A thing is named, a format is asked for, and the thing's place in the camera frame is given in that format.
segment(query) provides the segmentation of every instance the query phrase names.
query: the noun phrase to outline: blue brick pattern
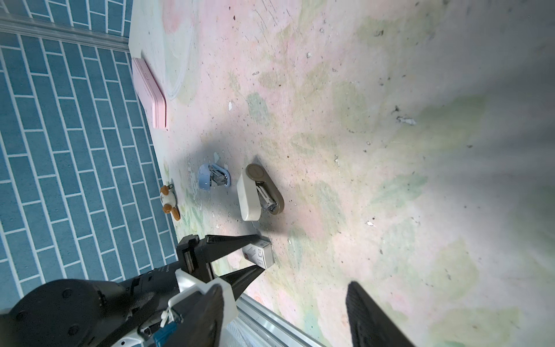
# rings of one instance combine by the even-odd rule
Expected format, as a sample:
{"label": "blue brick pattern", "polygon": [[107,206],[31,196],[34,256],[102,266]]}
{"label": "blue brick pattern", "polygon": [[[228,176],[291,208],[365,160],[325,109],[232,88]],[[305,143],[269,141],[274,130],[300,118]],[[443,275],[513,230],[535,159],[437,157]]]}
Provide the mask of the blue brick pattern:
{"label": "blue brick pattern", "polygon": [[129,37],[133,0],[4,0],[4,3],[4,11],[11,14]]}
{"label": "blue brick pattern", "polygon": [[[88,18],[84,0],[61,2]],[[130,76],[128,54],[0,33],[0,309],[54,279],[120,281],[175,260]]]}

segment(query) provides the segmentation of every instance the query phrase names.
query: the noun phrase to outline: cardboard box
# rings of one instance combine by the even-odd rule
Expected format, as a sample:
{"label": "cardboard box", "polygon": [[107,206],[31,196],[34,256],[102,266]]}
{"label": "cardboard box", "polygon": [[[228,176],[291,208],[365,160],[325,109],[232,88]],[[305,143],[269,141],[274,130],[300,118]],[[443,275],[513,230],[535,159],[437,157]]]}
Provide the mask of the cardboard box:
{"label": "cardboard box", "polygon": [[248,246],[242,248],[243,255],[261,268],[267,269],[274,265],[274,254],[272,253],[272,244],[268,241],[258,240]]}

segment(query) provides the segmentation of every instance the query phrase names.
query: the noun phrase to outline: pink lid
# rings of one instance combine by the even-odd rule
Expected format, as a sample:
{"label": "pink lid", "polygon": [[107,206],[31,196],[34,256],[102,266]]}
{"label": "pink lid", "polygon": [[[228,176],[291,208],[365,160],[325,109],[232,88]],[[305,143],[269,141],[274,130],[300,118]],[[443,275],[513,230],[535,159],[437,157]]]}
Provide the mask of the pink lid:
{"label": "pink lid", "polygon": [[166,123],[166,100],[154,80],[147,63],[141,58],[132,59],[133,86],[150,119],[150,126],[163,129]]}

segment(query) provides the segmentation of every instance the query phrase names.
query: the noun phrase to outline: stapler jaw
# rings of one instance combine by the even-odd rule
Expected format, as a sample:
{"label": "stapler jaw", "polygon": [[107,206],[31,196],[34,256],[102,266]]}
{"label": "stapler jaw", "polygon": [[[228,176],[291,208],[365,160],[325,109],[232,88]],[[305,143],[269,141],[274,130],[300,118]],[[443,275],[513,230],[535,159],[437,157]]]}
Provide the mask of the stapler jaw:
{"label": "stapler jaw", "polygon": [[229,187],[231,185],[229,171],[215,163],[203,164],[199,168],[199,188],[210,190],[212,185]]}

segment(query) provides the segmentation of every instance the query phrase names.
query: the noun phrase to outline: debris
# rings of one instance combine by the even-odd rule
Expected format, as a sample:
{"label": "debris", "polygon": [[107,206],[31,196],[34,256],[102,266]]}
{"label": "debris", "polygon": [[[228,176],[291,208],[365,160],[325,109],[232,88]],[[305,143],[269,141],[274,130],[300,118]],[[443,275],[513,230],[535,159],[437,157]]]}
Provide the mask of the debris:
{"label": "debris", "polygon": [[410,125],[415,125],[415,124],[416,124],[416,121],[415,121],[414,119],[412,119],[412,118],[406,118],[406,117],[401,117],[400,115],[397,116],[397,121],[398,121],[399,123],[407,123],[407,124],[410,124]]}

